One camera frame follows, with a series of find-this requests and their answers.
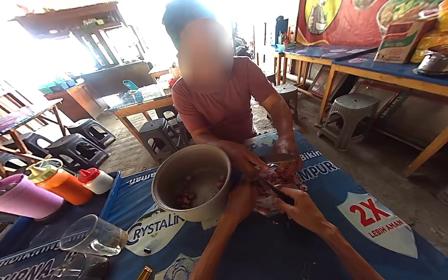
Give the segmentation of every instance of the blue tray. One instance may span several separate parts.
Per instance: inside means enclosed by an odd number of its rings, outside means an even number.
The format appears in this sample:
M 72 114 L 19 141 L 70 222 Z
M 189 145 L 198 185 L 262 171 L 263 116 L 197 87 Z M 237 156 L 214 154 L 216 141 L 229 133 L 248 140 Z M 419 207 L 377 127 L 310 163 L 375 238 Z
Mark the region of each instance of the blue tray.
M 19 217 L 0 241 L 0 277 L 26 271 L 28 274 L 39 273 L 41 279 L 48 279 L 51 272 L 49 275 L 47 272 L 67 257 L 68 252 L 59 249 L 58 241 L 68 226 L 88 214 L 97 214 L 102 218 L 108 215 L 110 206 L 105 203 L 107 200 L 115 200 L 121 172 L 113 171 L 108 175 L 115 179 L 110 192 L 95 195 L 84 205 L 67 205 L 60 210 L 61 213 L 57 213 L 57 217 L 42 222 Z

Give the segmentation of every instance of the pink t-shirt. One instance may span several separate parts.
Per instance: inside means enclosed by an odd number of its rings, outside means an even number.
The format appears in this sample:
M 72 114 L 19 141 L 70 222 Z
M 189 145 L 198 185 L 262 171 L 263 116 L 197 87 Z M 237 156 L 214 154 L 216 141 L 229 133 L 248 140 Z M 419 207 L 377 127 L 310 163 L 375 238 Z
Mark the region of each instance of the pink t-shirt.
M 172 100 L 188 131 L 208 128 L 221 140 L 243 143 L 255 136 L 250 97 L 262 103 L 275 92 L 255 63 L 235 57 L 222 92 L 197 94 L 180 78 L 172 87 Z

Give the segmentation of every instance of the condiment bottle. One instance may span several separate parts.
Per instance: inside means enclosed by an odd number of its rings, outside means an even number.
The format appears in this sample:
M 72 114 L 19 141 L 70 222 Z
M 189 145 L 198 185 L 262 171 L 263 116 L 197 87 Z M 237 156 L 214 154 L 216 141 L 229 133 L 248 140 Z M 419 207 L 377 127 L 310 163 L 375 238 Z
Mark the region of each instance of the condiment bottle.
M 50 161 L 59 162 L 60 166 L 56 167 L 51 164 L 38 166 L 43 162 Z M 93 197 L 93 192 L 85 188 L 74 175 L 61 168 L 62 166 L 63 162 L 55 158 L 34 163 L 27 167 L 32 172 L 29 180 L 37 186 L 63 197 L 74 205 L 88 202 Z
M 96 168 L 79 170 L 79 182 L 95 194 L 102 194 L 108 191 L 114 184 L 114 179 L 104 171 Z

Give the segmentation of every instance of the red cap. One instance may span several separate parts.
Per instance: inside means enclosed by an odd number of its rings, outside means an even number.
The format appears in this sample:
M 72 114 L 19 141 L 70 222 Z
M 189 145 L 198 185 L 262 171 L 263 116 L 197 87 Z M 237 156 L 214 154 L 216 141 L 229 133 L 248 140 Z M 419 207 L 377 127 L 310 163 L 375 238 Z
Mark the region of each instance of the red cap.
M 87 184 L 89 182 L 91 182 L 92 180 L 94 180 L 96 177 L 98 177 L 98 175 L 100 175 L 100 171 L 96 168 L 91 168 L 88 170 L 84 170 L 81 169 L 79 170 L 79 182 L 83 183 L 83 184 Z

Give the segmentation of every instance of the aluminum pot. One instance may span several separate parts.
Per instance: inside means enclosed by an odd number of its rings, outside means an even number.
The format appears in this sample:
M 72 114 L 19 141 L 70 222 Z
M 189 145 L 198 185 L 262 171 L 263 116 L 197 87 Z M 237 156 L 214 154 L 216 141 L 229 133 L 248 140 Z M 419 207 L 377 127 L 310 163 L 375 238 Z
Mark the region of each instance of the aluminum pot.
M 151 195 L 163 210 L 176 213 L 191 222 L 218 218 L 227 205 L 231 188 L 231 162 L 226 153 L 211 145 L 192 145 L 166 159 L 151 185 Z M 191 180 L 185 183 L 186 177 Z M 216 183 L 224 176 L 222 188 Z M 176 208 L 176 191 L 189 189 L 196 193 L 190 209 Z
M 448 75 L 448 44 L 429 48 L 418 66 L 418 72 L 428 75 Z

